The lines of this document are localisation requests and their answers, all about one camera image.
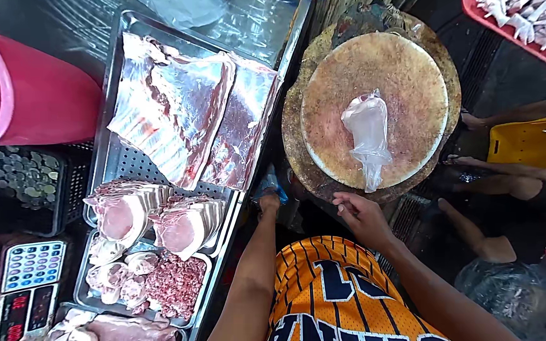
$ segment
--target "red tray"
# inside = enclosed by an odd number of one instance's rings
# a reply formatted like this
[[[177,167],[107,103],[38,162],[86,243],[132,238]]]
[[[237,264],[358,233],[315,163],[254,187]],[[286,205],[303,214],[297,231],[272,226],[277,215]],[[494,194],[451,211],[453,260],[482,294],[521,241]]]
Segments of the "red tray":
[[[484,19],[484,15],[487,14],[483,9],[477,8],[477,0],[462,0],[463,11],[465,14],[479,22],[481,25],[488,27],[489,29],[495,31],[499,35],[502,35],[506,39],[512,41],[514,44],[518,44],[523,47],[526,51],[532,53],[538,58],[542,59],[546,63],[546,50],[541,51],[541,46],[536,43],[524,44],[519,39],[513,38],[515,34],[515,28],[509,25],[504,25],[503,27],[498,27],[496,25],[496,19],[490,16]]]

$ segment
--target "jersey number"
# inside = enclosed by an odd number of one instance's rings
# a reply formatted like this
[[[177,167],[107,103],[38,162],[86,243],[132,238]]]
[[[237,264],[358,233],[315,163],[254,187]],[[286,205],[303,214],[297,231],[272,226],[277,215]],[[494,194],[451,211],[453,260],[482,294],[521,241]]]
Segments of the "jersey number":
[[[336,260],[324,259],[313,262],[313,267],[322,270],[322,291],[323,300],[327,302],[346,302],[355,294],[352,281],[345,280],[340,266]],[[370,282],[364,273],[352,266],[344,267],[348,274],[351,274],[357,284],[357,290],[370,298],[391,298],[386,292]]]

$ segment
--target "wooden chopping block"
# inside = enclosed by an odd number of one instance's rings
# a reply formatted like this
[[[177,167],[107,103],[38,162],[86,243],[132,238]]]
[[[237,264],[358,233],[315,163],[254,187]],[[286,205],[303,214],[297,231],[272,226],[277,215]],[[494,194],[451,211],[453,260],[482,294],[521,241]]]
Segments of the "wooden chopping block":
[[[284,148],[292,170],[302,185],[319,198],[331,201],[334,192],[345,191],[355,192],[379,203],[394,200],[420,183],[431,173],[437,163],[439,153],[445,141],[456,127],[460,112],[460,84],[456,68],[447,50],[428,26],[406,13],[402,13],[402,16],[405,19],[406,26],[411,28],[409,30],[410,40],[419,44],[419,46],[429,53],[444,77],[449,102],[448,120],[444,135],[433,156],[413,176],[397,185],[376,190],[374,193],[366,194],[363,190],[337,182],[325,174],[312,160],[303,142],[300,128],[300,110],[303,91],[306,89],[311,75],[315,72],[318,64],[330,52],[330,42],[336,28],[336,25],[331,25],[321,35],[317,36],[304,52],[298,79],[286,95],[282,118]]]
[[[388,150],[379,188],[414,175],[431,158],[448,119],[448,95],[433,58],[393,33],[355,37],[330,52],[303,92],[301,127],[305,145],[324,173],[365,188],[361,162],[349,153],[353,135],[340,119],[349,102],[380,90],[388,111]]]

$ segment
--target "digital scale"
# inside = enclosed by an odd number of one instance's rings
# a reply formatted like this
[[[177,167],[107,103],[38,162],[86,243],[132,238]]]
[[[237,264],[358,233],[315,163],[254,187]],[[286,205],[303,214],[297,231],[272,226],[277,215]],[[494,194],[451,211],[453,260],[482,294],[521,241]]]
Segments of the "digital scale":
[[[68,243],[0,234],[0,341],[42,340],[52,327]]]

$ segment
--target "red digital numbers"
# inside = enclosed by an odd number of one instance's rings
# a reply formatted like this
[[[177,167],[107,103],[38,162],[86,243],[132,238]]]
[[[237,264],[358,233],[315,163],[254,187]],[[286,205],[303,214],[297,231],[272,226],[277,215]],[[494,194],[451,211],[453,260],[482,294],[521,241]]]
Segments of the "red digital numbers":
[[[21,309],[27,306],[27,296],[21,296],[14,298],[14,300],[11,302],[11,308],[12,309]]]
[[[22,325],[13,325],[8,328],[7,341],[18,341],[20,337],[22,337]]]

